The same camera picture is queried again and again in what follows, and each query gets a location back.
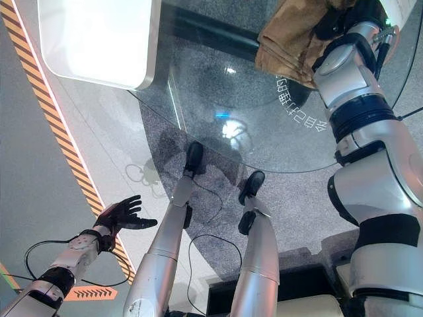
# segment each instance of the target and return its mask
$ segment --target round glass surface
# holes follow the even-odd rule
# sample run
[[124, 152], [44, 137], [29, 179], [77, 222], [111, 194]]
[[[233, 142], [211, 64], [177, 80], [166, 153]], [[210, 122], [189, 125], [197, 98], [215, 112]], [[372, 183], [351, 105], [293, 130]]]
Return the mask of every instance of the round glass surface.
[[[181, 8], [259, 33], [276, 2], [175, 0], [165, 1], [162, 11]], [[421, 11], [417, 3], [381, 72], [379, 82], [390, 105], [411, 67]], [[336, 143], [317, 91], [258, 71], [252, 60], [213, 48], [203, 35], [187, 40], [175, 35], [180, 30], [171, 34], [169, 25], [180, 28], [174, 20], [161, 20], [154, 81], [133, 91], [144, 106], [205, 146], [254, 168], [305, 172], [335, 163]]]

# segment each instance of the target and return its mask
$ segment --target black glove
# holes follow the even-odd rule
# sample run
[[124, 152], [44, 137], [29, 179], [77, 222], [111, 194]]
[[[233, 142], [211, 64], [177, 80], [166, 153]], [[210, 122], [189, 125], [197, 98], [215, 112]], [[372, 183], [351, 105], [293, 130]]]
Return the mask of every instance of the black glove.
[[138, 218], [136, 215], [138, 211], [141, 211], [141, 207], [137, 207], [141, 205], [140, 198], [140, 195], [135, 195], [111, 205], [98, 216], [93, 227], [105, 226], [113, 237], [116, 237], [122, 228], [139, 230], [154, 227], [157, 225], [157, 220]]

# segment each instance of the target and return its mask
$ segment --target black and yellow stripe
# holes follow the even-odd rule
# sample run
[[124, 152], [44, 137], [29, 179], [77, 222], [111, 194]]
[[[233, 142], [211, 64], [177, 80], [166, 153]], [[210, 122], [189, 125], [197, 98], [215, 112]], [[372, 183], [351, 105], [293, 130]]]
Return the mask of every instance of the black and yellow stripe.
[[[40, 71], [41, 68], [34, 58], [35, 53], [29, 44], [30, 42], [26, 37], [23, 25], [20, 23], [15, 3], [12, 0], [0, 0], [0, 12], [7, 32], [9, 33], [16, 49], [16, 53], [22, 63], [26, 77], [28, 78], [35, 97], [38, 100], [38, 104], [40, 105], [51, 130], [53, 131], [54, 137], [56, 138], [62, 153], [65, 155], [65, 159], [71, 168], [71, 171], [75, 176], [76, 181], [91, 208], [91, 211], [97, 217], [104, 209], [104, 206], [102, 205], [98, 193], [89, 178], [84, 164], [82, 163], [81, 156], [76, 150], [71, 134], [63, 124], [64, 120], [58, 111], [56, 103], [53, 101], [51, 91], [47, 86], [46, 78], [42, 75], [42, 72]], [[122, 246], [122, 241], [119, 238], [116, 239], [116, 248], [114, 251], [122, 256], [126, 261], [129, 261], [128, 255]], [[116, 259], [118, 260], [125, 276], [130, 276], [129, 283], [131, 284], [135, 276], [132, 267], [131, 270], [128, 271], [126, 264], [119, 258]]]

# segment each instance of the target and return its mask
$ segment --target black shoe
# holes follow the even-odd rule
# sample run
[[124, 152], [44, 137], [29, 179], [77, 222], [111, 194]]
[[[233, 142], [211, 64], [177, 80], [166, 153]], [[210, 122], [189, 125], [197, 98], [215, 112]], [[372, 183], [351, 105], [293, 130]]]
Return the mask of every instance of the black shoe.
[[253, 172], [250, 177], [248, 178], [247, 182], [245, 183], [245, 186], [243, 190], [241, 190], [241, 193], [238, 196], [239, 203], [242, 206], [245, 206], [245, 197], [246, 196], [255, 196], [262, 187], [265, 175], [261, 170], [256, 170]]
[[199, 142], [192, 142], [186, 152], [185, 169], [192, 172], [192, 177], [197, 173], [203, 159], [203, 146]]

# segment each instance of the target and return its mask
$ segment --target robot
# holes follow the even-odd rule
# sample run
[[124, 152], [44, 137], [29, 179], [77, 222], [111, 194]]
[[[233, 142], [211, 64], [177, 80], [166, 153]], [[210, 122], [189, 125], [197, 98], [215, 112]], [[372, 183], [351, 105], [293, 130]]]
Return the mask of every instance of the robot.
[[[346, 17], [344, 35], [314, 67], [342, 166], [328, 181], [328, 194], [340, 216], [360, 228], [351, 259], [350, 310], [366, 317], [423, 316], [423, 158], [377, 82], [398, 35], [385, 19], [380, 2], [359, 0]], [[182, 178], [128, 293], [125, 317], [163, 316], [167, 310], [202, 154], [201, 144], [191, 144]], [[230, 316], [276, 314], [278, 248], [270, 212], [256, 198], [263, 181], [262, 172], [253, 173], [239, 195], [245, 206], [239, 231], [249, 240]], [[55, 316], [88, 265], [113, 247], [121, 228], [156, 225], [134, 215], [139, 204], [134, 196], [106, 209], [0, 317]]]

